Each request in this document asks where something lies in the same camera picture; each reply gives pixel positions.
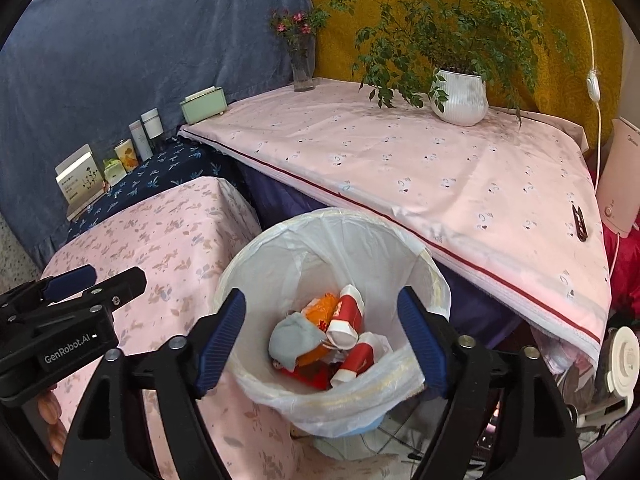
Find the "person's left hand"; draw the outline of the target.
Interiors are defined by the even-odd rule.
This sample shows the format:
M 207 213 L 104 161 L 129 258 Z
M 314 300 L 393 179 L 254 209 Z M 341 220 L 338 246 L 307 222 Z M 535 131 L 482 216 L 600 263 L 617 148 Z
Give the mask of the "person's left hand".
M 37 398 L 37 410 L 40 417 L 47 425 L 48 442 L 51 448 L 51 458 L 55 466 L 60 466 L 64 446 L 67 438 L 67 430 L 62 423 L 62 408 L 54 393 L 53 386 Z

